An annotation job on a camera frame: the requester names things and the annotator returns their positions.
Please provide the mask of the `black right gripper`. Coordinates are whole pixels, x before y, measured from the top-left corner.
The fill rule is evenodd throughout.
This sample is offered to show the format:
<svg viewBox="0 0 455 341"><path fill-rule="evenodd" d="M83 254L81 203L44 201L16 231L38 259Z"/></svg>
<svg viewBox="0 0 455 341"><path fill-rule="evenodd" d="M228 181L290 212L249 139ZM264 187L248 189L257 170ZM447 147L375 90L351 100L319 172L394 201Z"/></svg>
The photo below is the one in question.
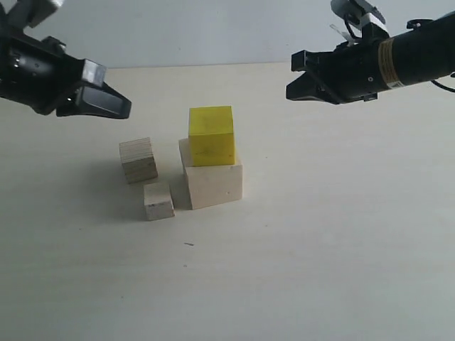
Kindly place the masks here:
<svg viewBox="0 0 455 341"><path fill-rule="evenodd" d="M297 102L348 104L368 102L384 91L378 64L381 39L335 50L302 50L291 56L291 71L302 74L286 87L286 99Z"/></svg>

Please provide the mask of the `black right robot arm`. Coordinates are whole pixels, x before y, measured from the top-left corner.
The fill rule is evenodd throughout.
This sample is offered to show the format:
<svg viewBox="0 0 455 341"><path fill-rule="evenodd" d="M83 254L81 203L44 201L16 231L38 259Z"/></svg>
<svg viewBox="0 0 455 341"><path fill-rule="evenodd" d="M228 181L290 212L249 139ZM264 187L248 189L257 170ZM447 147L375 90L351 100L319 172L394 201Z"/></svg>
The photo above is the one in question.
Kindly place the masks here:
<svg viewBox="0 0 455 341"><path fill-rule="evenodd" d="M286 87L291 101L330 104L369 102L378 94L433 82L454 73L454 13L438 19L413 19L407 32L389 37L377 26L354 44L332 51L302 50L291 57L300 76Z"/></svg>

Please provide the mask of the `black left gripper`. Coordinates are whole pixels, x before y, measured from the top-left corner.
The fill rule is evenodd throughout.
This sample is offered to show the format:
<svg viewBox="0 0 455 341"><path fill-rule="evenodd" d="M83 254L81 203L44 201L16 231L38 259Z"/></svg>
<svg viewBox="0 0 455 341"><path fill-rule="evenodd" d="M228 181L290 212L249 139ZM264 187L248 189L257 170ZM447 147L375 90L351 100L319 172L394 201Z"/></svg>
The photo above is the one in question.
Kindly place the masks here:
<svg viewBox="0 0 455 341"><path fill-rule="evenodd" d="M132 103L105 84L107 68L65 52L58 39L1 35L1 98L57 117L128 119Z"/></svg>

